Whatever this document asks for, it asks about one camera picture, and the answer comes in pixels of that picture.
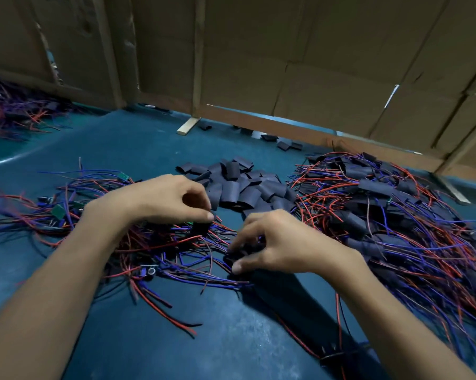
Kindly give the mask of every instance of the finger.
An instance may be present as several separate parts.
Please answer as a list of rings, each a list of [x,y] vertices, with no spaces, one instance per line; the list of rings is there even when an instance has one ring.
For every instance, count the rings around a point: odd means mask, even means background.
[[[207,211],[211,210],[211,203],[203,185],[187,180],[184,191],[184,195],[187,195],[186,202],[184,201],[185,204],[191,207],[203,208]]]
[[[266,250],[263,250],[235,261],[231,267],[232,272],[234,274],[242,274],[259,268],[266,268],[265,252]]]
[[[260,212],[248,215],[245,221],[243,222],[242,228],[245,228],[247,225],[252,224],[253,222],[256,222],[257,220],[261,219],[266,213],[267,212]]]
[[[192,208],[189,205],[183,205],[179,217],[183,222],[212,222],[215,219],[212,212],[202,208]]]
[[[243,229],[238,232],[231,245],[229,246],[229,250],[236,250],[246,242],[255,240],[257,237],[262,236],[264,234],[265,230],[263,222],[255,221],[252,224],[243,227]]]

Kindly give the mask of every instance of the forearm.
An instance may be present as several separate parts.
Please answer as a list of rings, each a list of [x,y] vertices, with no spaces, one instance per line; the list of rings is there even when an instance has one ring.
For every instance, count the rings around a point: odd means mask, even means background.
[[[364,265],[332,283],[394,379],[476,379],[475,374]]]
[[[83,214],[0,311],[0,379],[62,375],[104,264],[124,232],[101,220]]]

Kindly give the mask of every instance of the right hand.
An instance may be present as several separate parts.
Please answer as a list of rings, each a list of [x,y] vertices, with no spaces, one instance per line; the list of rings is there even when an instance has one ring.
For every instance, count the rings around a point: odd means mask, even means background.
[[[266,237],[266,248],[242,257],[232,266],[234,274],[257,268],[286,273],[313,272],[328,281],[345,272],[366,268],[361,254],[300,222],[284,210],[254,213],[247,217],[229,250],[254,244]]]

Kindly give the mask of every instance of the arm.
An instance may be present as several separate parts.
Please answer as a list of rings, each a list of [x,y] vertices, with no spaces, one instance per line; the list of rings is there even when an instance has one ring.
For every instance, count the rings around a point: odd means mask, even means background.
[[[209,209],[201,184],[172,175],[87,204],[75,229],[0,311],[0,379],[61,377],[104,265],[131,224],[209,222]]]
[[[266,236],[266,248],[235,262],[235,274],[256,268],[313,272],[340,293],[392,378],[475,379],[475,374],[368,269],[361,254],[285,211],[253,214],[231,244]]]

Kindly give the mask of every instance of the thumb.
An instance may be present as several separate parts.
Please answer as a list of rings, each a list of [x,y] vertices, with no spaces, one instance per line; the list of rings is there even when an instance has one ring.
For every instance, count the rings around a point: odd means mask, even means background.
[[[212,212],[209,212],[201,208],[192,208],[188,205],[185,205],[184,209],[185,221],[194,221],[194,222],[212,222],[215,219],[215,216]]]
[[[264,250],[235,261],[231,270],[234,274],[242,274],[258,268],[264,268]]]

